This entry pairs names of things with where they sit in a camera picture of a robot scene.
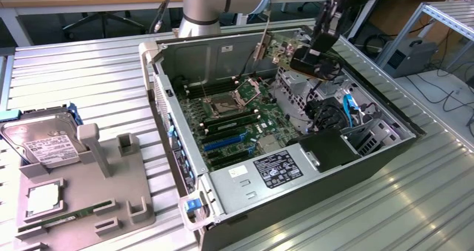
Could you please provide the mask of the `green graphics card black cooler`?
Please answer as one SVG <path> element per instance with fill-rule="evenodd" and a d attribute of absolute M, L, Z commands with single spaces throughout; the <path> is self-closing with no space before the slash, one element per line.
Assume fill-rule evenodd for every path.
<path fill-rule="evenodd" d="M 343 60 L 330 52 L 310 54 L 314 27 L 303 26 L 292 37 L 263 31 L 255 46 L 254 60 L 270 58 L 279 67 L 322 81 L 333 80 L 342 70 Z"/>

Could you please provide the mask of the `metal socket cover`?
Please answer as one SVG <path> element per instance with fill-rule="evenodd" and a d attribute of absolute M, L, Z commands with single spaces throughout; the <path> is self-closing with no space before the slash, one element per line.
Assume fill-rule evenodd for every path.
<path fill-rule="evenodd" d="M 259 95 L 259 83 L 252 78 L 247 79 L 232 91 L 232 98 L 240 108 L 246 107 Z"/>

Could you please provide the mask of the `installed green RAM stick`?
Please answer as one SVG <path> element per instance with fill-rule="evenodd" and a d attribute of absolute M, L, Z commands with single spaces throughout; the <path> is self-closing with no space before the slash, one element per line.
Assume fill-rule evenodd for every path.
<path fill-rule="evenodd" d="M 226 130 L 243 127 L 248 124 L 258 122 L 260 119 L 260 115 L 254 113 L 252 115 L 242 116 L 242 117 L 232 117 L 226 121 L 216 121 L 214 123 L 207 123 L 204 125 L 204 134 L 216 134 Z"/>

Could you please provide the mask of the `silver chipset heatsink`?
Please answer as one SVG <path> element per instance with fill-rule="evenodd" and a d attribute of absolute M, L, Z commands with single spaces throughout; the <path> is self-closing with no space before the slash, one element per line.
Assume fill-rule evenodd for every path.
<path fill-rule="evenodd" d="M 270 153 L 282 148 L 276 137 L 274 135 L 267 135 L 259 139 L 259 148 L 263 153 Z"/>

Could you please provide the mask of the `black plastic air shroud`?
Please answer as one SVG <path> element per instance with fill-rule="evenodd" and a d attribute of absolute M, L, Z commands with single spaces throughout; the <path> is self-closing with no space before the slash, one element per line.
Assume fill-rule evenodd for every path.
<path fill-rule="evenodd" d="M 303 150 L 314 155 L 315 167 L 320 173 L 362 157 L 337 129 L 308 133 L 298 137 L 296 142 Z"/>

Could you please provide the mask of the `blue expansion slot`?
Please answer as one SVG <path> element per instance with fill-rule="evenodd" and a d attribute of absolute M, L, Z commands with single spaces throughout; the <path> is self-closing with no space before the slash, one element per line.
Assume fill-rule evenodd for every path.
<path fill-rule="evenodd" d="M 244 139 L 246 139 L 246 136 L 239 135 L 236 137 L 220 140 L 215 143 L 206 144 L 204 145 L 204 152 L 212 151 L 215 149 L 219 149 L 219 148 L 226 147 L 232 144 L 238 144 L 238 143 L 243 142 Z"/>

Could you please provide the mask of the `black expansion slot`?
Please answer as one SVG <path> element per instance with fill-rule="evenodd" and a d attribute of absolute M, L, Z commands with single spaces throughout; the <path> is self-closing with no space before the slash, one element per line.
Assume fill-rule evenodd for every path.
<path fill-rule="evenodd" d="M 222 163 L 227 163 L 231 161 L 235 161 L 243 157 L 247 157 L 252 154 L 254 150 L 252 149 L 244 149 L 239 152 L 235 152 L 232 154 L 228 155 L 223 155 L 218 158 L 211 159 L 210 164 L 222 164 Z"/>

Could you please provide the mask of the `blue card retainer strip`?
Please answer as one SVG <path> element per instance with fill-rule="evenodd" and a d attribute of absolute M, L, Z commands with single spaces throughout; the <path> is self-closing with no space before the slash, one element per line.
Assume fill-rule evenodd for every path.
<path fill-rule="evenodd" d="M 191 163 L 184 151 L 184 142 L 179 136 L 178 128 L 174 123 L 171 123 L 167 134 L 171 140 L 172 154 L 178 164 L 182 180 L 187 191 L 191 193 L 195 190 L 195 174 L 192 172 Z"/>

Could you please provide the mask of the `black office chair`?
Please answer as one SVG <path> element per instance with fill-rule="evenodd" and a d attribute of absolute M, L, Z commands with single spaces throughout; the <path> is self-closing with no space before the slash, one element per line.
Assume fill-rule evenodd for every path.
<path fill-rule="evenodd" d="M 77 29 L 80 26 L 99 21 L 100 23 L 100 31 L 102 31 L 102 37 L 107 38 L 107 25 L 108 25 L 108 21 L 115 21 L 119 22 L 127 26 L 131 26 L 136 29 L 140 30 L 140 34 L 146 34 L 147 33 L 147 28 L 146 26 L 131 20 L 131 11 L 130 10 L 124 10 L 124 16 L 119 16 L 116 15 L 116 11 L 102 11 L 102 12 L 95 12 L 94 14 L 88 14 L 87 12 L 81 12 L 81 19 L 79 19 L 76 22 L 65 25 L 61 27 L 63 30 L 63 35 L 65 37 L 65 39 L 68 40 L 73 40 L 73 29 Z"/>

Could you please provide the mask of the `open black PC case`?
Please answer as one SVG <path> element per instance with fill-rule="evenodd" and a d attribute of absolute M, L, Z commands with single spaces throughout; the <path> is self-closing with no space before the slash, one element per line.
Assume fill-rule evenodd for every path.
<path fill-rule="evenodd" d="M 286 27 L 271 29 L 270 32 L 292 37 L 299 29 L 300 27 Z M 319 172 L 322 175 L 316 180 L 262 206 L 232 216 L 224 214 L 214 193 L 211 182 L 214 171 L 206 166 L 178 101 L 178 86 L 182 83 L 196 86 L 200 81 L 203 84 L 214 84 L 231 79 L 260 78 L 274 90 L 276 70 L 280 67 L 272 63 L 270 58 L 254 60 L 255 46 L 262 36 L 263 30 L 254 30 L 204 37 L 148 41 L 139 46 L 152 113 L 164 140 L 172 178 L 178 185 L 178 209 L 184 226 L 195 233 L 199 248 L 204 251 L 227 247 L 359 184 L 425 136 L 421 127 L 382 93 L 382 89 L 394 90 L 390 78 L 350 42 L 341 38 L 330 52 L 343 60 L 339 75 L 346 72 L 357 85 L 347 100 L 355 103 L 362 124 L 374 118 L 381 118 L 395 127 L 406 128 L 415 136 L 362 156 L 358 160 L 326 172 Z M 234 46 L 234 50 L 222 53 L 223 46 Z M 186 189 L 172 154 L 167 134 L 171 123 L 176 126 L 184 142 L 184 151 L 195 174 L 195 190 L 191 193 Z M 184 204 L 194 198 L 200 199 L 202 208 L 187 213 Z"/>

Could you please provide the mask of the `blue case latch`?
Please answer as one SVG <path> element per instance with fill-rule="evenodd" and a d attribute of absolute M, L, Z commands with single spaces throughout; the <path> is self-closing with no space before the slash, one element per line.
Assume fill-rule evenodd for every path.
<path fill-rule="evenodd" d="M 186 201 L 184 210 L 187 213 L 191 213 L 200 208 L 202 208 L 202 201 L 199 198 L 194 198 Z"/>

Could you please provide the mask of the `grey printed parts rack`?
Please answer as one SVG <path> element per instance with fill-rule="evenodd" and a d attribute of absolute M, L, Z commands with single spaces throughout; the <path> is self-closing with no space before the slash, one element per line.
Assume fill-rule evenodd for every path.
<path fill-rule="evenodd" d="M 20 167 L 13 251 L 77 251 L 155 223 L 139 138 L 123 133 L 100 141 L 95 124 L 79 126 L 77 132 L 87 146 L 77 163 L 52 170 L 43 165 Z M 27 216 L 29 189 L 47 184 L 59 187 L 59 203 L 52 210 Z M 112 205 L 84 218 L 17 233 L 24 225 L 110 199 Z"/>

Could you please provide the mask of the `hard disk with blue caddy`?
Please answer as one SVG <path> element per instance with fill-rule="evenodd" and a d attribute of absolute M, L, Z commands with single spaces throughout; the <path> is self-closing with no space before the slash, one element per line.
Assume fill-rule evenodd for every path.
<path fill-rule="evenodd" d="M 21 156 L 23 164 L 60 167 L 80 161 L 87 151 L 77 139 L 83 120 L 73 103 L 28 111 L 0 111 L 0 139 Z"/>

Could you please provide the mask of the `loose green RAM stick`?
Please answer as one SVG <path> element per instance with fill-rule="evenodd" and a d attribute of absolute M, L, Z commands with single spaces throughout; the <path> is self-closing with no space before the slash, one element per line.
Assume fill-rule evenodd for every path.
<path fill-rule="evenodd" d="M 17 233 L 24 232 L 35 227 L 47 227 L 49 225 L 56 225 L 60 224 L 61 222 L 68 222 L 71 220 L 79 219 L 79 218 L 84 218 L 89 215 L 94 214 L 94 211 L 96 209 L 99 209 L 100 207 L 108 207 L 111 206 L 114 203 L 114 199 L 106 200 L 104 202 L 96 203 L 95 205 L 92 205 L 91 207 L 85 207 L 80 210 L 73 211 L 72 213 L 68 214 L 63 214 L 57 217 L 53 218 L 48 218 L 45 220 L 39 220 L 28 225 L 24 225 L 21 227 L 17 228 Z"/>

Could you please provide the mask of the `silver CPU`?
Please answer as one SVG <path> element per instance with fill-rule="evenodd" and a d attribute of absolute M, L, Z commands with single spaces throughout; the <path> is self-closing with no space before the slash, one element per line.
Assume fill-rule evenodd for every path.
<path fill-rule="evenodd" d="M 47 184 L 29 189 L 27 216 L 52 210 L 59 203 L 59 187 Z"/>

